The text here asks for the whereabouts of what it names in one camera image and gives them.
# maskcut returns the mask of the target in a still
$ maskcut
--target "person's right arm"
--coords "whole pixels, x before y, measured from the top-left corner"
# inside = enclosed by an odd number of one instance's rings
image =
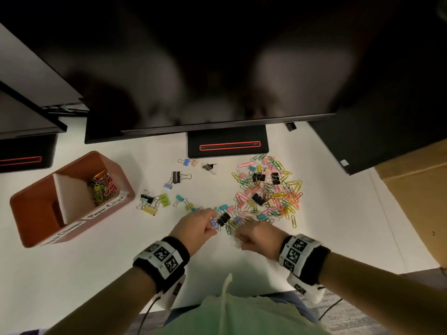
[[[246,223],[236,237],[242,249],[278,261],[288,234],[269,223]],[[447,293],[336,253],[330,253],[320,283],[393,334],[447,334]]]

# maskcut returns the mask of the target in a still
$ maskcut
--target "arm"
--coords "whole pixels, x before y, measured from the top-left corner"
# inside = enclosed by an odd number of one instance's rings
[[[288,234],[268,223],[241,226],[243,250],[278,261]],[[447,334],[447,294],[339,254],[330,253],[319,281],[394,334]]]
[[[189,213],[174,227],[170,236],[182,242],[193,256],[217,233],[210,224],[211,217],[217,217],[211,208]],[[140,268],[133,267],[45,334],[124,334],[156,293],[152,278]]]

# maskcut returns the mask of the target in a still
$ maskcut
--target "black monitor base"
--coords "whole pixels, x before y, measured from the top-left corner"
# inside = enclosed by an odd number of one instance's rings
[[[58,134],[0,140],[0,173],[49,168]]]
[[[187,132],[188,157],[216,157],[267,154],[269,143],[265,125]]]

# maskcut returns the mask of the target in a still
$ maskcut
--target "person's left hand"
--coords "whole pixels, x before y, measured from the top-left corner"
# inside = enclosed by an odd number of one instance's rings
[[[211,236],[217,234],[210,222],[216,217],[217,213],[211,208],[197,209],[182,217],[169,236],[182,242],[193,256]]]

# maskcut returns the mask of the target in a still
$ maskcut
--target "orange container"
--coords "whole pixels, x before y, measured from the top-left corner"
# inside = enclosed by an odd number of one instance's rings
[[[64,225],[53,174],[88,182],[104,169],[119,189],[118,195]],[[97,151],[80,157],[54,173],[19,191],[9,200],[20,239],[26,248],[69,241],[135,198],[135,192],[119,164]]]

